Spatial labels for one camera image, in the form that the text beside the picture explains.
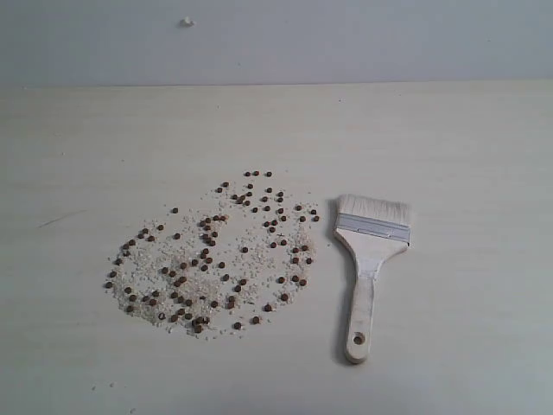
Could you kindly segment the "wooden paint brush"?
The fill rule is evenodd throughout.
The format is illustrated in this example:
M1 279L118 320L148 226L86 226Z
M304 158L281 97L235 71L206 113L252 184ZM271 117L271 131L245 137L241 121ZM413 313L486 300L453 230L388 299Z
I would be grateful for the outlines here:
M350 252L356 271L346 330L345 355L360 364L370 354L378 274L390 258L410 246L411 209L400 201L360 195L337 199L334 234Z

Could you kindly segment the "pile of pellets and grains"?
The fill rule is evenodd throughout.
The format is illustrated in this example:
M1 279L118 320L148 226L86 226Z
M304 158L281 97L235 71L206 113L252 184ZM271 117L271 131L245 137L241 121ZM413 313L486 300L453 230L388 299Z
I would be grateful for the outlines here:
M102 284L127 316L196 338L242 335L306 289L321 224L310 194L249 170L147 220L110 257Z

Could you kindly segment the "small white wall plug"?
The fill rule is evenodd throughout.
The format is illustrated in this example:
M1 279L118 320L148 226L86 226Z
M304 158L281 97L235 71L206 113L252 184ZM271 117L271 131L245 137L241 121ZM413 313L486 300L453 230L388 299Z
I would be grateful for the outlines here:
M183 28L190 28L190 27L193 27L194 25L195 25L195 21L188 16L180 20L180 26Z

